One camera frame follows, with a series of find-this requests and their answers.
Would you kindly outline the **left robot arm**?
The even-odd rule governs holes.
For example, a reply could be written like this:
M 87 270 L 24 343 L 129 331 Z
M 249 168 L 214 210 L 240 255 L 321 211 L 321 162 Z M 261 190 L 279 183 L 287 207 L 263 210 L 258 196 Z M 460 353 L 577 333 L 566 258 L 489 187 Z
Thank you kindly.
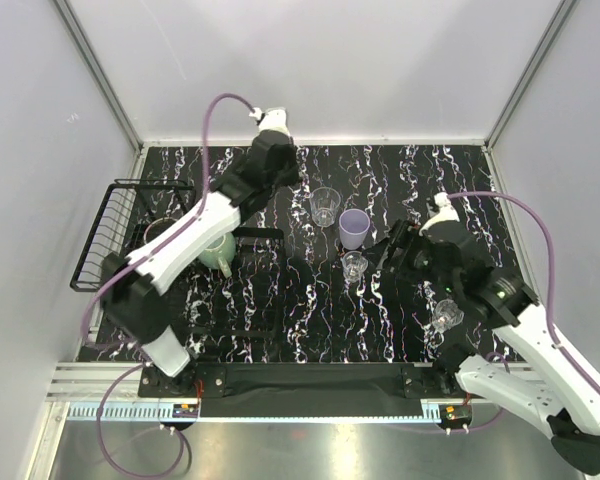
M 102 311 L 162 371 L 160 384 L 170 395 L 189 394 L 195 373 L 188 367 L 191 355 L 172 328 L 164 294 L 214 241 L 264 209 L 278 188 L 298 181 L 292 137 L 264 130 L 175 224 L 128 255 L 111 253 L 102 261 Z

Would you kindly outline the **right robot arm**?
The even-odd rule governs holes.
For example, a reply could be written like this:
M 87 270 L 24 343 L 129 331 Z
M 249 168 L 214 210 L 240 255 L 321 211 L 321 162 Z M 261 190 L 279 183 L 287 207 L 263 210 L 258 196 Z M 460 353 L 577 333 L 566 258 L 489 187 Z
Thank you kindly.
M 454 342 L 433 363 L 438 393 L 455 397 L 464 391 L 487 399 L 534 426 L 576 470 L 600 474 L 600 394 L 584 378 L 593 368 L 568 353 L 567 339 L 544 325 L 548 309 L 520 275 L 496 267 L 456 220 L 423 227 L 399 220 L 363 254 L 398 279 L 446 290 L 465 319 L 511 346 L 544 382 L 529 384 Z

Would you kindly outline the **green glazed ceramic mug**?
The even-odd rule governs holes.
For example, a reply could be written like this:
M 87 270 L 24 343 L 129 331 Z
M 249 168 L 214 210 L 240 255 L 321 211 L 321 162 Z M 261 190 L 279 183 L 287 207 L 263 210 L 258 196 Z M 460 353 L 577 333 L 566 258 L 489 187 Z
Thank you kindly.
M 232 276 L 231 264 L 236 255 L 236 241 L 231 233 L 217 238 L 197 257 L 210 270 L 219 271 L 225 278 Z

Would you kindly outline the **black mug red inside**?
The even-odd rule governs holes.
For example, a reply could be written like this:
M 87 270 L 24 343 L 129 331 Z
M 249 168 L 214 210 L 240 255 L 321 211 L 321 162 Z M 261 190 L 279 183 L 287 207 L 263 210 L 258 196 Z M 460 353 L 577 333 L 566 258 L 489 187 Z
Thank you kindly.
M 161 234 L 166 232 L 171 226 L 177 222 L 176 219 L 171 217 L 162 217 L 151 222 L 143 233 L 143 244 L 147 245 L 153 240 L 158 238 Z

